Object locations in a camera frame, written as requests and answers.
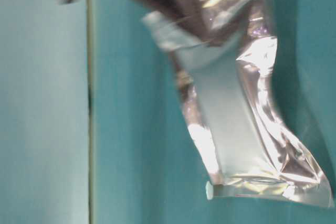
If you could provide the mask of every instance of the teal panel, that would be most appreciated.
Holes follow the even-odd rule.
[[[179,109],[167,57],[132,0],[93,0],[93,220],[107,223],[333,223],[290,202],[207,201],[207,174]],[[336,2],[275,0],[274,93],[335,188]]]
[[[85,0],[0,0],[0,223],[88,223]]]

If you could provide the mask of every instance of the heat-sealed edge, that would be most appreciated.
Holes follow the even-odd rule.
[[[333,207],[324,172],[272,98],[277,37],[269,0],[200,1],[220,46],[200,41],[159,12],[144,22],[174,63],[183,115],[211,180],[207,197]]]

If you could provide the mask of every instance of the foil wrapper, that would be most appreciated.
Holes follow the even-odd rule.
[[[152,12],[144,22],[173,62],[185,121],[209,173],[208,199],[258,197],[333,207],[330,184],[290,132],[271,92],[272,0],[198,0],[204,34]]]

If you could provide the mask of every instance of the metallic wrapper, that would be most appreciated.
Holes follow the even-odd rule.
[[[187,127],[209,173],[208,199],[258,197],[333,207],[325,174],[286,127],[272,97],[272,0],[199,2],[213,35],[208,41],[159,12],[144,22],[174,63]]]

